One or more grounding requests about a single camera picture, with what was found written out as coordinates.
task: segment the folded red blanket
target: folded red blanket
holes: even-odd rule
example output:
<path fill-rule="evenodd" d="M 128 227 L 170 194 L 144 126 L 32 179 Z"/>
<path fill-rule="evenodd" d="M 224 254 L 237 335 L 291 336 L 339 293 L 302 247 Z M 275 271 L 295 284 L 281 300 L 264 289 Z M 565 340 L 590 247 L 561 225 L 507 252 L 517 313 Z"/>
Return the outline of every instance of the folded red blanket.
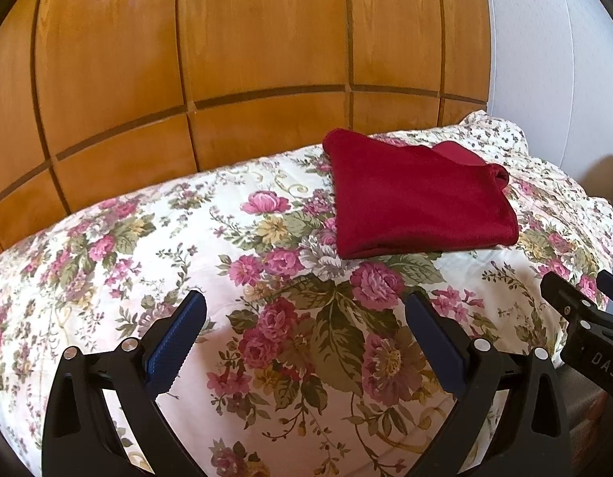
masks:
<path fill-rule="evenodd" d="M 331 159 L 341 258 L 469 250 L 518 241 L 508 171 L 455 142 L 398 147 L 343 129 Z"/>

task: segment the wooden headboard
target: wooden headboard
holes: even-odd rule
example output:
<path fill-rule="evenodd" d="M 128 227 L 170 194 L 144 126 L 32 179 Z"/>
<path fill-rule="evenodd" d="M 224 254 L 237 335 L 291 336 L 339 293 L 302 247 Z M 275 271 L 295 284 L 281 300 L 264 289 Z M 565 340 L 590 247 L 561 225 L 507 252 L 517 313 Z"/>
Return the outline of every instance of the wooden headboard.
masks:
<path fill-rule="evenodd" d="M 484 109 L 488 0 L 18 0 L 0 250 L 177 176 Z"/>

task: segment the white wall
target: white wall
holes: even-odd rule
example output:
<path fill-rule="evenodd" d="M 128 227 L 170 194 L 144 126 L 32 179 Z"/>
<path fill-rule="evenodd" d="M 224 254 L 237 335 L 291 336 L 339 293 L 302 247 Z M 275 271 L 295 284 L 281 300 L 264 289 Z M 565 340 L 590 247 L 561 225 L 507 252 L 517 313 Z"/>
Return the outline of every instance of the white wall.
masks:
<path fill-rule="evenodd" d="M 613 21 L 599 0 L 490 0 L 489 113 L 589 194 L 613 197 Z"/>

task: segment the floral bedspread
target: floral bedspread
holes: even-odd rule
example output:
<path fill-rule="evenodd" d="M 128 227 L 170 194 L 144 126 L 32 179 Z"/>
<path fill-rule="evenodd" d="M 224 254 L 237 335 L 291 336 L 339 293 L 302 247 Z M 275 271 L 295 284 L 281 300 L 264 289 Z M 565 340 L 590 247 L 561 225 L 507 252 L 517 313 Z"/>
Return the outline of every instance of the floral bedspread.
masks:
<path fill-rule="evenodd" d="M 158 404 L 209 476 L 404 474 L 454 404 L 404 321 L 401 296 L 417 285 L 469 334 L 557 359 L 564 321 L 541 299 L 541 277 L 556 271 L 603 301 L 595 277 L 613 263 L 611 206 L 484 112 L 378 137 L 454 140 L 502 163 L 518 245 L 342 261 L 317 145 L 102 202 L 3 253 L 0 428 L 34 475 L 63 350 L 141 337 L 190 289 L 206 296 L 209 319 Z M 149 468 L 114 398 L 122 443 Z M 483 456 L 501 406 L 498 397 L 468 463 Z"/>

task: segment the blue gripper pad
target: blue gripper pad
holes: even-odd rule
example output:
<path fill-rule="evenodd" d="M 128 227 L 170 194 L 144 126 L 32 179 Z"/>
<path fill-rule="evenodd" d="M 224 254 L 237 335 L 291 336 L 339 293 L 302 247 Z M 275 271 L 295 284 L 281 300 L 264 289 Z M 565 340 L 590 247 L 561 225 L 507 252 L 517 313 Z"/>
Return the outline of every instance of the blue gripper pad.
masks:
<path fill-rule="evenodd" d="M 405 307 L 408 327 L 428 359 L 441 387 L 444 391 L 454 394 L 459 399 L 468 387 L 466 381 L 467 362 L 439 322 L 444 323 L 444 326 L 456 326 L 458 330 L 450 329 L 465 336 L 466 342 L 469 342 L 468 335 L 456 321 L 442 318 L 433 309 L 431 303 L 424 303 L 414 293 L 406 299 Z"/>
<path fill-rule="evenodd" d="M 168 392 L 207 318 L 201 293 L 190 292 L 172 316 L 169 330 L 145 364 L 145 391 L 156 398 Z"/>

